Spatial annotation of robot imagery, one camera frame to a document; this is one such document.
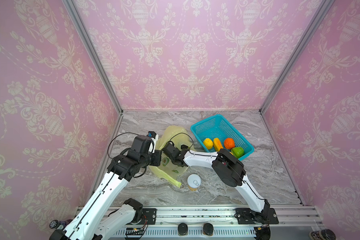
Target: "mounting plate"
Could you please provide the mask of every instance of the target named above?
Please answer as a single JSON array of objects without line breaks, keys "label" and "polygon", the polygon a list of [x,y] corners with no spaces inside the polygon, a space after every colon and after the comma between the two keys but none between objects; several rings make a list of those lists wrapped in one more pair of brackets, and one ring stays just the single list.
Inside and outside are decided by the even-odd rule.
[{"label": "mounting plate", "polygon": [[[249,208],[235,209],[235,212],[236,212],[235,217],[237,218],[237,222],[239,224],[257,224],[253,220],[253,214],[252,214],[251,209],[249,209]],[[269,222],[267,222],[265,224],[279,224],[279,220],[277,218],[275,209],[272,209],[272,208],[269,209],[268,219],[269,219]]]},{"label": "mounting plate", "polygon": [[[154,225],[156,223],[156,211],[157,209],[144,209],[143,208],[143,214],[142,215],[145,215],[147,217],[147,224],[148,225]],[[142,218],[138,223],[136,224],[131,224],[131,223],[128,223],[127,225],[141,225],[141,224],[144,224],[145,222],[145,219]]]}]

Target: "yellow plastic bag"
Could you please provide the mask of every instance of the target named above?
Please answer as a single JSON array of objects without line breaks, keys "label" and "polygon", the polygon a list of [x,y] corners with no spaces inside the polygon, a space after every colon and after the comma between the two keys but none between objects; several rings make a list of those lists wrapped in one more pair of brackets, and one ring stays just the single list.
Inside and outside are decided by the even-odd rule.
[{"label": "yellow plastic bag", "polygon": [[[176,134],[178,133],[187,133],[187,130],[184,127],[179,126],[169,126],[164,131],[164,134],[159,140],[156,142],[155,149],[161,150],[166,143]],[[175,147],[181,149],[181,145],[185,144],[187,146],[191,146],[192,142],[190,138],[185,134],[179,134],[172,139],[172,142],[175,144]],[[161,164],[158,167],[149,166],[149,169],[159,178],[166,179],[170,184],[180,188],[181,182],[177,181],[177,177],[183,174],[188,167],[179,167],[174,165],[171,160],[163,153],[161,158]]]}]

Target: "yellow lemon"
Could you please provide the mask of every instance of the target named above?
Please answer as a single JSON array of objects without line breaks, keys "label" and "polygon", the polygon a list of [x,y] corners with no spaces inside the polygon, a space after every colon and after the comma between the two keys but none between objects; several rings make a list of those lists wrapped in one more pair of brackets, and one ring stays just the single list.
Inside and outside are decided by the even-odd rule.
[{"label": "yellow lemon", "polygon": [[209,138],[206,138],[204,141],[203,141],[203,144],[204,146],[209,150],[213,147],[213,142],[211,139]]}]

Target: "plastic fruit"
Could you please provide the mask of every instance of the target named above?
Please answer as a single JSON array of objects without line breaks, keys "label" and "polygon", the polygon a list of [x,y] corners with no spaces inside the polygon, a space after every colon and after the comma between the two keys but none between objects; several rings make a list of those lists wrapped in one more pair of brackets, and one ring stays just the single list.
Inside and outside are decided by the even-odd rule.
[{"label": "plastic fruit", "polygon": [[217,152],[223,148],[223,146],[221,145],[220,139],[218,139],[217,137],[213,140],[213,146]]},{"label": "plastic fruit", "polygon": [[242,147],[234,147],[231,149],[231,152],[236,158],[244,156],[244,149]]},{"label": "plastic fruit", "polygon": [[229,138],[225,139],[224,146],[226,149],[232,149],[235,147],[235,141],[229,137]]},{"label": "plastic fruit", "polygon": [[204,141],[203,141],[203,144],[204,146],[209,150],[213,147],[213,142],[211,139],[209,138],[206,138]]}]

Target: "green fruit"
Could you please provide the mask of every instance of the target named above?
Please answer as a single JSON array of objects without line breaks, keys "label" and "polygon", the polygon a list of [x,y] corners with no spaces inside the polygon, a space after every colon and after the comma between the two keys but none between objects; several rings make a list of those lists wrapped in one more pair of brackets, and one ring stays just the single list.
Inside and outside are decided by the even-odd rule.
[{"label": "green fruit", "polygon": [[244,156],[244,149],[242,147],[234,147],[231,149],[231,152],[236,158]]},{"label": "green fruit", "polygon": [[163,166],[166,166],[169,163],[169,158],[168,157],[164,157],[163,158]]}]

